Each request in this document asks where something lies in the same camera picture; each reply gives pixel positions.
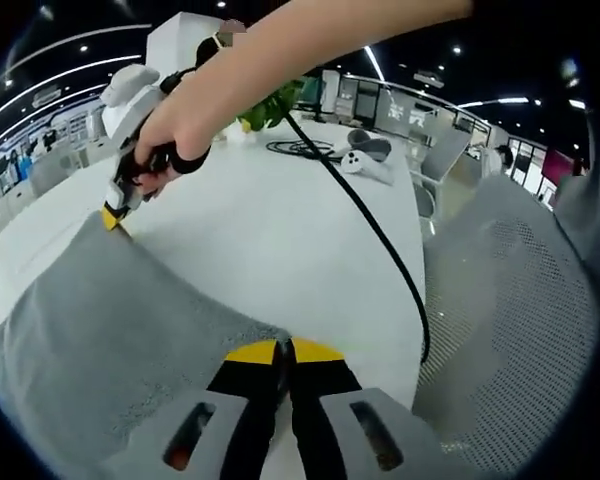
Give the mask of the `person's right hand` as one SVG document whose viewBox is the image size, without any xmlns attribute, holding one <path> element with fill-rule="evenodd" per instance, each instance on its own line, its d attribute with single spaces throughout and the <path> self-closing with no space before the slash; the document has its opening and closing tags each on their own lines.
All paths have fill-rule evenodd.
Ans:
<svg viewBox="0 0 600 480">
<path fill-rule="evenodd" d="M 139 191 L 157 195 L 168 183 L 199 170 L 219 130 L 217 120 L 217 100 L 212 88 L 186 76 L 149 115 L 134 151 L 136 163 L 144 165 L 159 147 L 174 144 L 179 160 L 164 171 L 137 176 Z"/>
</svg>

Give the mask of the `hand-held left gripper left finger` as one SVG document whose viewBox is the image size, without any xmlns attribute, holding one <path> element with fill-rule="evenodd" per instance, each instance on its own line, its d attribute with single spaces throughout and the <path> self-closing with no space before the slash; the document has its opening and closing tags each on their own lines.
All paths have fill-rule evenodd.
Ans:
<svg viewBox="0 0 600 480">
<path fill-rule="evenodd" d="M 106 462 L 112 479 L 258 479 L 284 391 L 279 341 L 229 352 L 204 389 L 160 408 Z"/>
</svg>

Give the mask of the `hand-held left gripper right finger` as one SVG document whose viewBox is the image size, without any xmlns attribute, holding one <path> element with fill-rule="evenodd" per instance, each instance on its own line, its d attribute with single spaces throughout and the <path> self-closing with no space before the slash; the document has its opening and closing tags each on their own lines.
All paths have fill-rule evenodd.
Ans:
<svg viewBox="0 0 600 480">
<path fill-rule="evenodd" d="M 337 350 L 289 340 L 292 430 L 308 479 L 452 479 L 427 424 L 379 388 L 364 388 Z"/>
</svg>

